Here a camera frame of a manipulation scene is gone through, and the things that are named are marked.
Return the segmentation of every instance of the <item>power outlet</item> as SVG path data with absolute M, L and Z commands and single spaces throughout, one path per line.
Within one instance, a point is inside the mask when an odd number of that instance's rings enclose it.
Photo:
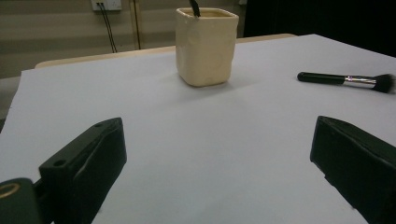
M 93 11 L 100 11 L 98 3 L 103 4 L 107 11 L 122 10 L 121 0 L 91 0 L 91 3 Z

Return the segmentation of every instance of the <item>black brush handle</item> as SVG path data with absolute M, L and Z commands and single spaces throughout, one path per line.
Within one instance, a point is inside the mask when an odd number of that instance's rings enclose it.
M 341 85 L 345 81 L 344 76 L 319 74 L 319 73 L 307 73 L 307 72 L 299 73 L 297 78 L 299 81 L 303 81 L 303 82 L 314 82 L 314 83 L 335 84 L 335 85 Z

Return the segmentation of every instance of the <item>ceramic cup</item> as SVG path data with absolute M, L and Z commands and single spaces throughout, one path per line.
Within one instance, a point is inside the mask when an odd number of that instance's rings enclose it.
M 196 87 L 220 84 L 231 74 L 238 16 L 219 8 L 177 9 L 176 56 L 178 74 Z

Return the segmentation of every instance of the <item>white paper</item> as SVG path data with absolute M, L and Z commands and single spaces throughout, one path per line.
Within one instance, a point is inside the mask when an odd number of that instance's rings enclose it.
M 297 81 L 396 74 L 396 59 L 317 35 L 238 44 L 230 80 L 193 88 L 175 53 L 24 71 L 0 134 L 0 181 L 28 177 L 121 117 L 128 161 L 93 223 L 365 223 L 309 160 L 317 117 L 396 146 L 395 95 Z

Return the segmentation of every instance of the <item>electrical cord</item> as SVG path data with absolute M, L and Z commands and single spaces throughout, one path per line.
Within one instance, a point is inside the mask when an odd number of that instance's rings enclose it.
M 110 25 L 110 21 L 108 20 L 108 17 L 107 17 L 105 6 L 104 6 L 103 3 L 96 3 L 96 5 L 99 6 L 100 11 L 102 12 L 103 19 L 105 20 L 105 24 L 106 24 L 106 27 L 107 27 L 108 38 L 110 39 L 111 49 L 112 49 L 113 53 L 116 53 L 117 52 L 117 48 L 116 48 L 116 44 L 114 43 L 113 32 L 111 31 L 111 25 Z

